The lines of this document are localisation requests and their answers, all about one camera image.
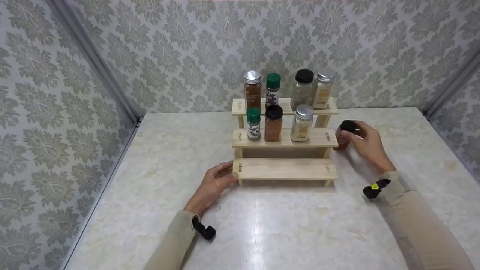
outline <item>white table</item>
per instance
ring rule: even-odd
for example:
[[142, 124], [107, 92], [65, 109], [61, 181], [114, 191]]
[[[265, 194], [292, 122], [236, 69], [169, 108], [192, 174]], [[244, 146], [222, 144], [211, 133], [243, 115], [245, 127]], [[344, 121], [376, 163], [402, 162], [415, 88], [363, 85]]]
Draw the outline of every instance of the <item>white table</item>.
[[[345, 109], [329, 127], [344, 119], [380, 131], [393, 163], [480, 269], [480, 187], [421, 113]], [[204, 172], [233, 158], [237, 124], [230, 112], [147, 114], [68, 269], [141, 269]], [[416, 254], [389, 208], [361, 196], [377, 175], [350, 147], [331, 158], [339, 179], [329, 188], [268, 182], [226, 192], [203, 218], [217, 230], [214, 242], [198, 238], [184, 269], [415, 269]]]

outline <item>glass jar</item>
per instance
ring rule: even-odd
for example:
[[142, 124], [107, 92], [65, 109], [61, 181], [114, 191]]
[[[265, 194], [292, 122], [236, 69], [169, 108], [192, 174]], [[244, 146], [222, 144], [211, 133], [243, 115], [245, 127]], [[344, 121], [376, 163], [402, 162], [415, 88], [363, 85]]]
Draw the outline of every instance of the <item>glass jar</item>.
[[260, 132], [260, 109], [250, 108], [247, 110], [248, 139], [256, 142], [261, 138]]
[[292, 142], [307, 141], [310, 135], [310, 128], [313, 123], [313, 108], [307, 104], [301, 104], [295, 111], [295, 119], [290, 131]]
[[267, 75], [265, 108], [270, 105], [278, 105], [278, 91], [280, 90], [281, 78], [282, 77], [278, 73], [269, 73]]
[[332, 95], [335, 83], [335, 70], [331, 68], [321, 68], [317, 72], [317, 89], [313, 98], [314, 109], [325, 109], [328, 105], [328, 99]]
[[245, 105], [246, 109], [262, 106], [262, 82], [260, 72], [250, 70], [243, 75], [245, 82]]
[[290, 107], [293, 111], [297, 109], [300, 104], [312, 104], [313, 99], [313, 72], [309, 69], [300, 69], [295, 75], [293, 81], [292, 97], [290, 100]]
[[279, 142], [282, 138], [283, 109], [270, 105], [265, 110], [265, 142]]
[[355, 133], [355, 131], [357, 130], [357, 123], [353, 122], [352, 120], [344, 120], [340, 124], [340, 126], [338, 126], [335, 132], [335, 137], [336, 137], [336, 140], [338, 141], [338, 147], [333, 148], [334, 150], [345, 150], [347, 149], [347, 146], [350, 143], [350, 141], [348, 141], [345, 138], [342, 138], [342, 136], [340, 135], [340, 132], [342, 132], [343, 130], [346, 130], [350, 133]]

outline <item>hand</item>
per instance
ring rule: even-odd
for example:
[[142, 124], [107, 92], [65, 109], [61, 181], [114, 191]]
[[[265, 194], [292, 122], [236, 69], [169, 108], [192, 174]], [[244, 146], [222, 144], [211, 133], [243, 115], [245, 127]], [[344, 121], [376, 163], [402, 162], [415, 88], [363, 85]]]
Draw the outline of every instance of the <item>hand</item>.
[[363, 139], [345, 130], [340, 132], [340, 136], [351, 142], [358, 154], [375, 167], [379, 174], [396, 171], [395, 166], [385, 153], [378, 131], [363, 121], [354, 120], [354, 122], [357, 124], [357, 129], [360, 129], [355, 134]]
[[201, 217], [229, 185], [238, 180], [238, 174], [232, 173], [233, 161], [223, 162], [209, 169], [197, 191], [188, 201], [184, 211]]

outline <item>sleeve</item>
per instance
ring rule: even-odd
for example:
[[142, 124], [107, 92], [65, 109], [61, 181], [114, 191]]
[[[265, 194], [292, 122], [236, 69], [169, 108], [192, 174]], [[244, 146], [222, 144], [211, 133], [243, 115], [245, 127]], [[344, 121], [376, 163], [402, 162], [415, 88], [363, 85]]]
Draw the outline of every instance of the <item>sleeve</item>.
[[382, 193], [426, 270], [475, 269], [455, 236], [404, 174], [386, 172], [380, 178], [391, 180]]
[[179, 211], [170, 223], [160, 245], [153, 252], [144, 270], [179, 270], [185, 252], [195, 237], [192, 226], [195, 214]]

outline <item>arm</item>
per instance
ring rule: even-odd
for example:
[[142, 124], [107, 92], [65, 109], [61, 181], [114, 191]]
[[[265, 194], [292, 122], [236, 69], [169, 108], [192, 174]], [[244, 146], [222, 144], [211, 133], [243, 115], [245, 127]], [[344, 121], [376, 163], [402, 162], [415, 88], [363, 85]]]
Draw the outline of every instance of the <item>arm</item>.
[[377, 169], [381, 178], [391, 183], [382, 189], [387, 202], [417, 251], [427, 270], [474, 270], [467, 254], [452, 232], [425, 202], [413, 183], [397, 172], [387, 157], [378, 131], [362, 121], [355, 121], [361, 138], [348, 131], [341, 136]]
[[196, 230], [192, 218], [199, 218], [229, 185], [238, 179], [232, 173], [233, 162], [224, 162], [205, 173], [197, 191], [188, 201], [183, 211], [179, 211], [165, 234], [162, 242], [153, 252], [144, 270], [179, 270]]
[[196, 230], [192, 227], [195, 214], [179, 211], [175, 215], [162, 242], [153, 252], [144, 270], [178, 270]]

